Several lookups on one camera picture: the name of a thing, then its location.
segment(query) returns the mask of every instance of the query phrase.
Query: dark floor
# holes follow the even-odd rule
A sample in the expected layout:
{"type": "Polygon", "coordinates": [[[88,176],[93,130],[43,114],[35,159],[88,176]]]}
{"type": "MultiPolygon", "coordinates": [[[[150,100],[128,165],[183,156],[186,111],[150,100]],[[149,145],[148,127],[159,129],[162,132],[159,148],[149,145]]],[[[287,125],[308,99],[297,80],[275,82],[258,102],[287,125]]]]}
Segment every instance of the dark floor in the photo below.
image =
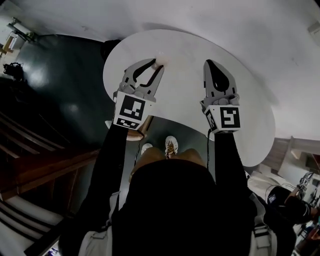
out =
{"type": "MultiPolygon", "coordinates": [[[[23,64],[25,78],[41,98],[41,114],[61,134],[77,144],[102,145],[108,131],[105,121],[111,120],[114,103],[103,84],[104,61],[100,42],[69,36],[42,36],[37,44],[25,43],[17,62],[23,64]]],[[[207,162],[207,138],[182,124],[155,117],[144,143],[165,150],[165,139],[173,135],[179,151],[196,149],[207,162]]],[[[129,188],[129,175],[134,165],[138,142],[126,144],[125,163],[121,182],[122,205],[129,188]]],[[[210,167],[214,175],[214,142],[210,142],[210,167]]],[[[73,209],[84,199],[92,166],[81,172],[75,188],[73,209]]]]}

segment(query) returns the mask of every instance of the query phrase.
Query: person's leg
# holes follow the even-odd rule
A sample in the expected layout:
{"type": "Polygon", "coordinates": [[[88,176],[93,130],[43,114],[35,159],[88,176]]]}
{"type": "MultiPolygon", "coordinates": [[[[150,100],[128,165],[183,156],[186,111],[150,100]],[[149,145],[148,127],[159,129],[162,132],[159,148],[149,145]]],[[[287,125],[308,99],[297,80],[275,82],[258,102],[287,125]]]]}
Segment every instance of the person's leg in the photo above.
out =
{"type": "Polygon", "coordinates": [[[160,151],[159,148],[156,147],[149,147],[147,148],[140,159],[137,161],[135,166],[133,167],[133,170],[130,174],[129,182],[131,181],[132,175],[135,173],[136,170],[138,170],[140,167],[145,166],[147,164],[157,162],[160,160],[165,160],[166,157],[164,154],[160,151]]]}
{"type": "Polygon", "coordinates": [[[170,154],[169,158],[170,159],[187,160],[187,161],[193,162],[195,164],[201,165],[203,167],[206,167],[206,164],[202,160],[199,153],[193,148],[187,149],[186,151],[182,152],[181,154],[170,154]]]}

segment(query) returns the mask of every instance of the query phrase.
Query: white table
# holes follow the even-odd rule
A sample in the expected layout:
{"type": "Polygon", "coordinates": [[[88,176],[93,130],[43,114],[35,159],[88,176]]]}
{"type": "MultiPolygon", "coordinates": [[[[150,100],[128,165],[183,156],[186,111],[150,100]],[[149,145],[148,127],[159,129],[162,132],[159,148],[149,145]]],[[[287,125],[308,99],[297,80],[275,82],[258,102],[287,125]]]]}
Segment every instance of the white table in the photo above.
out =
{"type": "MultiPolygon", "coordinates": [[[[203,100],[203,67],[207,59],[223,65],[235,78],[240,95],[241,130],[234,133],[244,166],[261,163],[275,138],[275,119],[260,85],[249,70],[226,50],[192,34],[172,30],[149,30],[133,34],[120,42],[108,56],[103,70],[103,83],[109,97],[118,89],[124,70],[149,58],[168,59],[155,94],[157,104],[152,115],[186,125],[206,135],[208,121],[199,101],[203,100]]],[[[153,69],[137,81],[146,83],[153,69]]]]}

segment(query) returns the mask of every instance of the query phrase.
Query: person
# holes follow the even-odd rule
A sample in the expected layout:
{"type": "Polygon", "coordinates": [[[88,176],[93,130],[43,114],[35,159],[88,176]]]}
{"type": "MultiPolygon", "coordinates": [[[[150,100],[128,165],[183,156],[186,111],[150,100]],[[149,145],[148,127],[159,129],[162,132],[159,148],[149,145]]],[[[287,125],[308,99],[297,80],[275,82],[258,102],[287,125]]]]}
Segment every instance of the person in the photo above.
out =
{"type": "Polygon", "coordinates": [[[194,149],[179,154],[173,138],[167,140],[165,156],[144,147],[119,209],[114,198],[127,133],[127,128],[111,125],[87,196],[60,236],[61,255],[249,255],[254,237],[260,236],[255,233],[260,216],[276,235],[272,255],[291,255],[296,241],[292,226],[265,202],[265,212],[257,215],[232,133],[215,134],[215,180],[200,155],[194,149]]]}
{"type": "MultiPolygon", "coordinates": [[[[283,185],[288,185],[285,179],[283,179],[283,185]]],[[[248,179],[248,187],[286,218],[292,226],[318,221],[319,209],[311,207],[298,197],[298,192],[301,190],[299,185],[290,191],[277,180],[254,171],[248,179]]]]}

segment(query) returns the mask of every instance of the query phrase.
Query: shoe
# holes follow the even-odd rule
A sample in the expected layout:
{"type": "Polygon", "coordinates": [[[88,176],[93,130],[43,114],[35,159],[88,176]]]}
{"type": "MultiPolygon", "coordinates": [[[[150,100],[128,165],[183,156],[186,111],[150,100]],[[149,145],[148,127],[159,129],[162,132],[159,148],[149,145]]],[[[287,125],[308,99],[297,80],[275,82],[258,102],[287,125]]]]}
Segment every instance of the shoe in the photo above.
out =
{"type": "Polygon", "coordinates": [[[171,154],[178,154],[178,141],[173,136],[168,136],[165,139],[165,156],[169,158],[171,154]]]}
{"type": "Polygon", "coordinates": [[[150,143],[146,143],[146,144],[144,144],[143,146],[142,146],[142,148],[141,148],[141,155],[148,149],[148,148],[152,148],[153,146],[152,146],[152,144],[150,144],[150,143]]]}

